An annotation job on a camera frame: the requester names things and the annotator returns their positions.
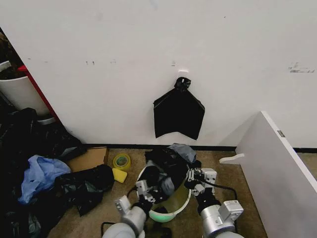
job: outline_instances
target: clutter pile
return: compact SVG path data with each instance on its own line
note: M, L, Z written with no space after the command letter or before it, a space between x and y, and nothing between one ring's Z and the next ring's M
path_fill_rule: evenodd
M107 165L72 173L67 164L87 149L60 122L39 124L26 108L0 125L4 237L46 237L68 208L75 205L82 216L112 188Z

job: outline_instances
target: black bag hanging on wall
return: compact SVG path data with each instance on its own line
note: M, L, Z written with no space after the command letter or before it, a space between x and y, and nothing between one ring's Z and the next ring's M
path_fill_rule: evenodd
M187 90L190 83L188 78L180 77L174 89L154 101L156 138L176 131L198 138L205 107Z

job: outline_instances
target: cardboard box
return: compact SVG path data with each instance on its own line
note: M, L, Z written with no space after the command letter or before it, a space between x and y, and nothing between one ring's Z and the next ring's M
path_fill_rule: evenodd
M106 147L89 148L87 152L70 161L67 165L72 172L94 168L98 165L107 164L108 149Z

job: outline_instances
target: black garbage bag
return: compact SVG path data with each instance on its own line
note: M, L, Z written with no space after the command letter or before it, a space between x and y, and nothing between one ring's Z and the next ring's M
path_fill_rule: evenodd
M154 101L156 138L176 131L198 138L205 107L187 90L190 83L188 78L180 77L174 89Z
M64 174L55 179L67 203L77 207L82 216L103 199L103 193L112 188L114 177L112 168L99 165L93 169Z
M38 193L34 197L33 203L28 206L30 213L34 216L32 220L36 219L40 225L40 235L37 237L47 237L70 206L71 204L67 203L56 187Z
M66 160L85 151L83 144L70 135L60 122L39 124L34 109L26 108L1 118L2 199L5 204L4 223L8 232L5 237L27 237L25 233L29 226L29 213L17 205L17 199L21 196L24 171L29 167L28 159L38 154Z
M201 166L200 161L189 162L170 148L145 152L147 166L139 180L146 179L157 189L152 191L156 203L167 200L183 183L189 168Z

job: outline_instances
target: white panel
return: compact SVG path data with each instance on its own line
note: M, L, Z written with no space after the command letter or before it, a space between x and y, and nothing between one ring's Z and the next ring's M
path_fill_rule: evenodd
M292 146L317 147L316 12L316 0L0 1L1 28L87 143L235 146L266 109ZM153 101L179 69L206 108L197 141L155 139Z
M315 238L317 182L278 130L257 115L236 149L243 173L269 238Z

